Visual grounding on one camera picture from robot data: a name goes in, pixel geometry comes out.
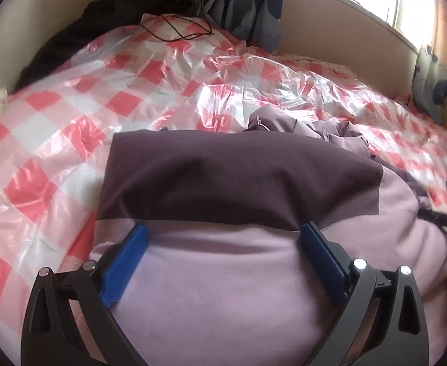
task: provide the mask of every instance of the cord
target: cord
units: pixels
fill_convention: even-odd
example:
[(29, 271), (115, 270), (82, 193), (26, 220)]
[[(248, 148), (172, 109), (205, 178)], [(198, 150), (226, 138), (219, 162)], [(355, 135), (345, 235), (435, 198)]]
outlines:
[[(193, 9), (196, 9), (196, 6), (195, 6), (195, 0), (191, 0), (191, 4), (192, 4), (192, 6), (193, 6)], [(200, 0), (200, 12), (201, 12), (201, 13), (203, 12), (203, 0)], [(174, 27), (174, 25), (168, 20), (168, 17), (176, 17), (176, 18), (178, 18), (178, 19), (183, 19), (183, 20), (185, 20), (186, 22), (193, 23), (193, 24), (195, 24), (195, 25), (201, 27), (205, 32), (204, 32), (204, 33), (192, 33), (192, 34), (188, 34), (188, 35), (182, 35), (182, 34), (178, 31), (178, 29), (176, 29), (176, 28)], [(164, 39), (164, 38), (162, 38), (162, 37), (159, 37), (157, 34), (153, 33), (152, 31), (150, 31), (149, 29), (147, 29), (147, 27), (144, 26), (144, 24), (140, 23), (140, 26), (141, 26), (144, 30), (146, 30), (147, 33), (149, 33), (149, 34), (152, 35), (153, 37), (155, 37), (155, 38), (157, 38), (158, 40), (163, 41), (163, 42), (173, 42), (173, 41), (180, 41), (180, 40), (191, 41), (191, 40), (194, 40), (195, 38), (201, 37), (201, 36), (203, 36), (203, 35), (213, 35), (212, 25), (210, 24), (210, 22), (208, 21), (208, 19), (206, 19), (205, 17), (203, 18), (203, 20), (204, 20), (205, 23), (208, 25), (208, 29), (206, 29), (206, 28), (205, 28), (204, 26), (202, 26), (200, 23), (197, 23), (197, 22), (195, 22), (195, 21), (193, 21), (193, 20), (191, 20), (191, 19), (185, 18), (185, 17), (180, 16), (180, 15), (176, 15), (176, 14), (173, 14), (173, 15), (164, 15), (164, 14), (163, 14), (163, 15), (159, 15), (159, 16), (156, 16), (156, 17), (153, 17), (153, 18), (148, 19), (145, 23), (150, 22), (151, 20), (154, 20), (155, 18), (162, 18), (162, 19), (164, 19), (164, 20), (169, 24), (169, 26), (171, 26), (171, 27), (173, 28), (173, 30), (174, 30), (174, 31), (178, 34), (178, 36), (179, 36), (179, 38), (172, 38), (172, 39), (169, 39), (169, 40), (168, 40), (168, 39)]]

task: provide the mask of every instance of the curtain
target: curtain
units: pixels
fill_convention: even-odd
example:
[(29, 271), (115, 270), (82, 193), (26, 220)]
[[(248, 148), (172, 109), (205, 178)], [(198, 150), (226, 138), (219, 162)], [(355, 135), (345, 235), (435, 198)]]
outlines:
[(436, 123), (447, 117), (447, 2), (434, 0), (434, 21), (417, 55), (412, 94)]
[(202, 15), (248, 45), (273, 52), (281, 39), (282, 7), (283, 0), (203, 0)]

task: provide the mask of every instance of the window sill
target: window sill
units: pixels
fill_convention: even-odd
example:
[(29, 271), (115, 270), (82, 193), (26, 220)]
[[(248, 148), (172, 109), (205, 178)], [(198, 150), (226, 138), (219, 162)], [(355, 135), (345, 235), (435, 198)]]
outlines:
[(386, 30), (394, 34), (396, 37), (398, 37), (401, 41), (403, 41), (412, 51), (415, 53), (418, 53), (418, 49), (413, 45), (402, 33), (400, 33), (398, 30), (391, 27), (388, 23), (386, 23), (383, 19), (377, 17), (373, 13), (369, 12), (367, 9), (361, 7), (361, 5), (358, 5), (351, 0), (337, 0), (345, 5), (348, 5), (349, 7), (357, 10), (358, 12), (361, 12), (362, 14), (366, 15), (369, 19), (374, 20), (379, 25), (383, 26)]

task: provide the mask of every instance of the bed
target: bed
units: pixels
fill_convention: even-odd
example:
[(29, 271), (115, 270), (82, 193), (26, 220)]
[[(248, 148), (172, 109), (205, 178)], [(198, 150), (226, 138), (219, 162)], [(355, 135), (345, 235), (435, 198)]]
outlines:
[[(169, 21), (188, 34), (201, 31), (176, 16)], [(163, 38), (174, 35), (160, 17), (143, 22)], [(0, 347), (15, 364), (39, 269), (77, 269), (93, 248), (114, 133), (241, 132), (266, 104), (303, 122), (349, 121), (372, 154), (409, 171), (434, 209), (447, 212), (445, 128), (347, 67), (271, 56), (225, 31), (213, 33), (167, 43), (138, 26), (118, 28), (9, 98), (0, 117)]]

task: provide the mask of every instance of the blue gripper pad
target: blue gripper pad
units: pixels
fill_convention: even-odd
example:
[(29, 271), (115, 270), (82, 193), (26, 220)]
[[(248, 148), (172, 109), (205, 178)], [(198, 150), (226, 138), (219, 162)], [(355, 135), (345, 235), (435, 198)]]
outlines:
[(100, 297), (107, 308), (122, 298), (130, 278), (147, 249), (148, 238), (145, 226), (136, 225), (129, 236), (101, 279)]
[(329, 249), (326, 239), (321, 237), (310, 223), (302, 226), (300, 244), (310, 260), (329, 299), (343, 307), (349, 301), (347, 275)]

